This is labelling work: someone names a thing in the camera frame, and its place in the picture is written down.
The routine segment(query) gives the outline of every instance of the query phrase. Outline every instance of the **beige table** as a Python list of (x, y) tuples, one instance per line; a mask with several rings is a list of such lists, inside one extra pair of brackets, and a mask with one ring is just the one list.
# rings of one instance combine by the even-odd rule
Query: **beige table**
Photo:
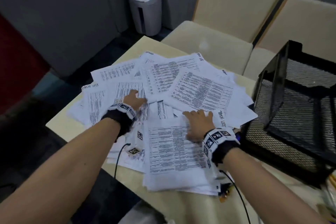
[[(187, 55), (185, 52), (144, 36), (125, 52), (115, 64), (136, 58), (145, 51), (151, 51), (167, 58)], [(238, 85), (246, 88), (247, 94), (252, 94), (255, 81), (237, 75), (236, 82)], [(82, 124), (69, 118), (66, 114), (69, 107), (74, 102), (81, 99), (81, 97), (81, 94), (78, 95), (46, 124), (48, 128), (67, 142), (85, 130)], [(102, 168), (110, 175), (114, 175), (114, 164), (104, 163)], [(278, 170), (271, 167), (267, 167), (267, 169), (286, 185), (293, 186), (294, 190), (297, 190), (295, 192), (303, 197), (305, 201), (310, 203), (310, 205), (314, 206), (315, 201), (319, 200), (315, 190), (303, 186), (298, 181), (284, 175)], [(137, 171), (125, 167), (118, 167), (118, 181), (164, 214), (167, 218), (174, 219), (177, 224), (247, 223), (244, 207), (236, 191), (233, 191), (230, 197), (221, 204), (217, 197), (206, 195), (178, 191), (149, 192), (142, 186), (142, 177), (143, 175)], [(246, 204), (251, 223), (258, 223), (255, 211), (248, 202)]]

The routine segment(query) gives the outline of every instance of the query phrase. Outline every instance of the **forearm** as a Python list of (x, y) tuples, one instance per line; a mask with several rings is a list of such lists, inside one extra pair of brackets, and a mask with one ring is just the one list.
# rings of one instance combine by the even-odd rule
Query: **forearm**
[(66, 223), (89, 194), (119, 131), (120, 124), (106, 118), (74, 138), (2, 202), (0, 222)]
[(223, 163), (265, 223), (328, 223), (239, 148), (230, 150)]

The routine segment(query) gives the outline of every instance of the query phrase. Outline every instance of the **stack of papers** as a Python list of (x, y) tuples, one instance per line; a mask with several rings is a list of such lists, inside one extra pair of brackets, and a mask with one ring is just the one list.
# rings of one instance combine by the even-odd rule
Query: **stack of papers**
[(212, 111), (215, 126), (228, 129), (255, 119), (257, 115), (247, 107), (253, 101), (244, 87), (236, 85), (233, 73), (216, 69), (200, 53), (167, 59), (145, 52), (91, 75), (94, 82), (82, 87), (83, 98), (68, 110), (68, 116), (86, 128), (132, 89), (148, 99), (131, 131), (114, 143), (107, 163), (116, 163), (127, 137), (138, 137), (144, 150), (136, 155), (122, 150), (118, 165), (144, 173), (143, 186), (148, 190), (218, 194), (220, 181), (209, 175), (211, 163), (201, 145), (186, 139), (189, 124), (182, 112)]

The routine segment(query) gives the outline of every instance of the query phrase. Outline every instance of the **hand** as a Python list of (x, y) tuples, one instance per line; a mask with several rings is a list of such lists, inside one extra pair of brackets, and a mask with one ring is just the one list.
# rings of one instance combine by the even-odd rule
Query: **hand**
[(183, 112), (183, 114), (188, 118), (190, 123), (190, 131), (187, 134), (189, 140), (202, 141), (205, 133), (216, 128), (212, 122), (212, 112), (209, 112), (208, 116), (205, 116), (203, 110)]
[(130, 105), (135, 111), (137, 111), (144, 103), (147, 103), (145, 98), (137, 98), (137, 90), (130, 90), (129, 94), (124, 97), (124, 103)]

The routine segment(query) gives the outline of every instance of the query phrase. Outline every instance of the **chair backrest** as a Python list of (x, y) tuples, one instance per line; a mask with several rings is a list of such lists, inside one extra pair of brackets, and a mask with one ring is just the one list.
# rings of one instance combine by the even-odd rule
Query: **chair backrest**
[(251, 43), (278, 0), (197, 0), (193, 21)]
[(303, 52), (336, 62), (336, 5), (318, 0), (285, 0), (257, 43), (277, 53), (293, 40)]

